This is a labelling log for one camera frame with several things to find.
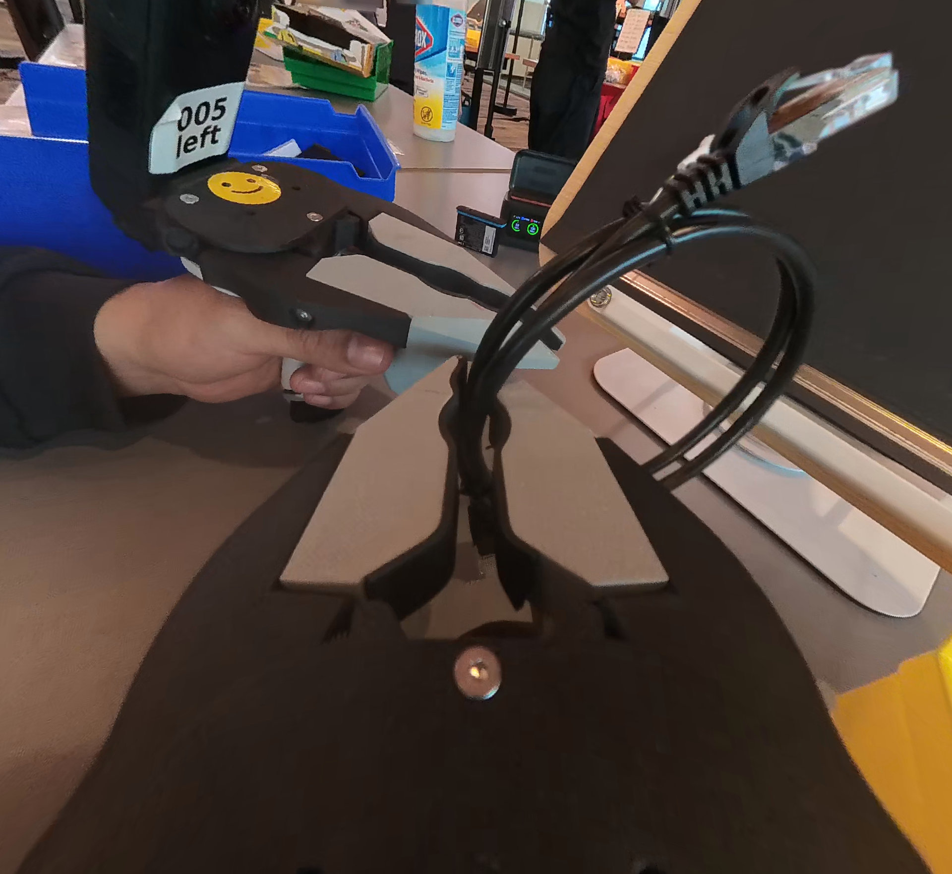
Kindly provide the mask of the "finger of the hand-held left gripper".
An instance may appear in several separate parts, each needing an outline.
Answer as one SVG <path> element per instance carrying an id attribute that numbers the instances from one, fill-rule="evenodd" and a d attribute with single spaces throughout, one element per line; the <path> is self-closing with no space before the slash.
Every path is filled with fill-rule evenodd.
<path id="1" fill-rule="evenodd" d="M 498 307 L 436 291 L 422 280 L 359 254 L 324 259 L 307 278 L 406 313 L 408 344 L 385 372 L 389 390 L 402 394 L 453 358 L 471 360 Z"/>
<path id="2" fill-rule="evenodd" d="M 380 213 L 368 220 L 364 252 L 434 294 L 489 311 L 502 309 L 515 292 L 463 247 L 392 214 Z"/>

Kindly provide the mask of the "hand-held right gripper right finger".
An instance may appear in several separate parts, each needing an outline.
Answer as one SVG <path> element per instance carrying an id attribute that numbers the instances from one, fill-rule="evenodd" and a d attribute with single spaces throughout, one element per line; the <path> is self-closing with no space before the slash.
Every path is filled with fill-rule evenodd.
<path id="1" fill-rule="evenodd" d="M 595 435 L 524 381 L 491 421 L 499 579 L 515 606 L 568 590 L 600 599 L 669 577 Z"/>

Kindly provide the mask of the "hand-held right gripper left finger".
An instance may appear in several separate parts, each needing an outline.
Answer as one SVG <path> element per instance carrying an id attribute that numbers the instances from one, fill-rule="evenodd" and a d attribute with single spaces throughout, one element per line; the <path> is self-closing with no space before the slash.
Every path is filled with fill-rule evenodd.
<path id="1" fill-rule="evenodd" d="M 356 429 L 282 571 L 285 589 L 380 602 L 404 619 L 446 586 L 466 366 L 447 360 Z"/>

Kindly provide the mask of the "blue plastic bin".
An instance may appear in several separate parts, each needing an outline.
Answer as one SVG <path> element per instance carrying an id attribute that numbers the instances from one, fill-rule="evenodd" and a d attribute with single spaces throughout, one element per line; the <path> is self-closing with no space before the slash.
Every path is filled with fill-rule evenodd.
<path id="1" fill-rule="evenodd" d="M 127 238 L 89 182 L 86 75 L 26 62 L 19 68 L 29 135 L 1 137 L 1 241 L 50 249 L 113 277 L 161 281 L 180 262 Z M 365 107 L 337 112 L 324 99 L 246 91 L 230 156 L 267 157 L 392 201 L 399 162 Z"/>

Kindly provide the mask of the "yellow plastic bin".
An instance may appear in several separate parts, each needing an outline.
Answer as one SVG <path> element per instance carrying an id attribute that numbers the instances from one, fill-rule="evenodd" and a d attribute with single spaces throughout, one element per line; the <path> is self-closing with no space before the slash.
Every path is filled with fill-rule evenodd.
<path id="1" fill-rule="evenodd" d="M 951 871 L 951 641 L 839 695 L 832 709 L 854 763 L 935 873 Z"/>

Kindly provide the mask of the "green flat object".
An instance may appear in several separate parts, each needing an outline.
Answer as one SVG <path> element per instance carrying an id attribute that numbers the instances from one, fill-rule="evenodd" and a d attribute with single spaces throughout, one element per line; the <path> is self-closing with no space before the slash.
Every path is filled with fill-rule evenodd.
<path id="1" fill-rule="evenodd" d="M 281 48 L 299 87 L 368 103 L 388 87 L 393 41 L 360 11 L 274 3 L 258 39 Z"/>

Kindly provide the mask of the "person's left hand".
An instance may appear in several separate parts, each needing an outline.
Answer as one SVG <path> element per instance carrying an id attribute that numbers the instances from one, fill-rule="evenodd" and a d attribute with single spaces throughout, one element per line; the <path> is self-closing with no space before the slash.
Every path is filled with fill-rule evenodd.
<path id="1" fill-rule="evenodd" d="M 350 331 L 280 328 L 191 276 L 134 285 L 99 309 L 96 347 L 119 397 L 220 404 L 287 387 L 346 408 L 390 366 L 389 344 Z"/>

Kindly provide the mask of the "black battery charger case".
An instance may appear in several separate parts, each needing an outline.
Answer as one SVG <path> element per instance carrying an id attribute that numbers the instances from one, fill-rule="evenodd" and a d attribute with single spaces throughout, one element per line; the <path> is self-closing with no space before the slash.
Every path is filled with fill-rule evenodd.
<path id="1" fill-rule="evenodd" d="M 542 227 L 577 162 L 562 156 L 521 150 L 515 154 L 499 217 L 505 222 L 501 244 L 537 250 Z"/>

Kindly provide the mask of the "disinfecting wipes canister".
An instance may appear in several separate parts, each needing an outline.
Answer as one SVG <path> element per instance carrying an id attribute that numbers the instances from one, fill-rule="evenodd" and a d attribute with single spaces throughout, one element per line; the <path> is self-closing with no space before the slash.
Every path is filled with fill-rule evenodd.
<path id="1" fill-rule="evenodd" d="M 468 0 L 429 0 L 414 16 L 413 132 L 448 143 L 456 136 L 468 33 Z"/>

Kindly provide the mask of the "black panel on stand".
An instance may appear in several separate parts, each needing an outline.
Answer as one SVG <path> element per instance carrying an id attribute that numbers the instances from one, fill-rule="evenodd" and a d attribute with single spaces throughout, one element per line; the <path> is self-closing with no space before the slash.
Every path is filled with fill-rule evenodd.
<path id="1" fill-rule="evenodd" d="M 488 139 L 493 138 L 496 96 L 508 53 L 508 38 L 515 3 L 516 0 L 485 1 L 470 100 L 470 128 L 472 130 L 477 128 L 482 108 L 482 88 L 485 84 L 489 84 L 489 101 L 483 125 L 483 135 Z"/>

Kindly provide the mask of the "black wooden book stand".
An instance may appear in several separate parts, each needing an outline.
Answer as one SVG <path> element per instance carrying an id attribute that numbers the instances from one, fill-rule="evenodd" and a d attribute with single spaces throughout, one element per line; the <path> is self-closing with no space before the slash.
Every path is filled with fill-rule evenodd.
<path id="1" fill-rule="evenodd" d="M 896 101 L 731 203 L 817 273 L 803 366 L 705 476 L 836 588 L 918 615 L 950 567 L 950 0 L 684 0 L 566 185 L 561 251 L 776 73 L 890 54 Z"/>

